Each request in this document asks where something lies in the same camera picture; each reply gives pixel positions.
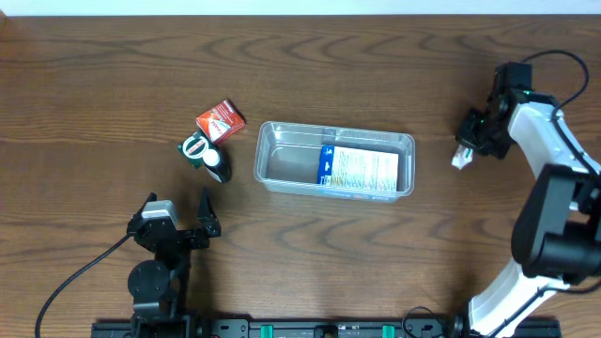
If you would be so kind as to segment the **white green medicine box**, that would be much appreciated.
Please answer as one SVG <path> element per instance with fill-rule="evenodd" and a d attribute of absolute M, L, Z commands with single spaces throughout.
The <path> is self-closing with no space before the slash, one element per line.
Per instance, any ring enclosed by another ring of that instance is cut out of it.
<path fill-rule="evenodd" d="M 452 166 L 461 170 L 473 161 L 473 149 L 459 145 L 453 158 Z"/>

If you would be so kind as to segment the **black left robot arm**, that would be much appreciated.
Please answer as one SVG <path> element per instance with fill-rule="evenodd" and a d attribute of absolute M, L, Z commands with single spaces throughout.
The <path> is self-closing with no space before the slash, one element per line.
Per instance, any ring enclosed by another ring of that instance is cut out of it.
<path fill-rule="evenodd" d="M 154 254 L 134 267 L 128 278 L 133 298 L 133 337 L 197 337 L 202 334 L 196 314 L 185 308 L 192 251 L 206 249 L 221 235 L 220 222 L 203 190 L 197 227 L 177 229 L 178 215 L 170 200 L 153 192 L 131 217 L 127 234 Z"/>

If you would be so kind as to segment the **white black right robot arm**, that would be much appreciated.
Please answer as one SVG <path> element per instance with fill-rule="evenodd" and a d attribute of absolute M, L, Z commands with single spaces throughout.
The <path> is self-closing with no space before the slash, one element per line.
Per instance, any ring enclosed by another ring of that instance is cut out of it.
<path fill-rule="evenodd" d="M 532 87 L 528 60 L 495 69 L 483 111 L 468 112 L 452 165 L 475 155 L 502 159 L 518 146 L 535 184 L 511 237 L 511 259 L 447 326 L 448 337 L 550 337 L 555 323 L 532 313 L 557 294 L 583 295 L 600 275 L 600 165 L 568 129 L 562 104 Z"/>

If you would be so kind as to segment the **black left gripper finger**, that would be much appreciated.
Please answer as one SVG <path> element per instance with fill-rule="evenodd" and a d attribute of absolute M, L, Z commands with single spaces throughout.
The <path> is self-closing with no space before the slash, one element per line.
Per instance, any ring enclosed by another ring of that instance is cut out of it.
<path fill-rule="evenodd" d="M 149 196 L 146 198 L 145 202 L 140 207 L 140 210 L 143 211 L 148 203 L 155 202 L 156 200 L 157 200 L 157 194 L 154 192 L 151 192 L 149 194 Z"/>
<path fill-rule="evenodd" d="M 221 235 L 222 227 L 210 203 L 207 188 L 202 191 L 196 219 L 209 238 L 218 238 Z"/>

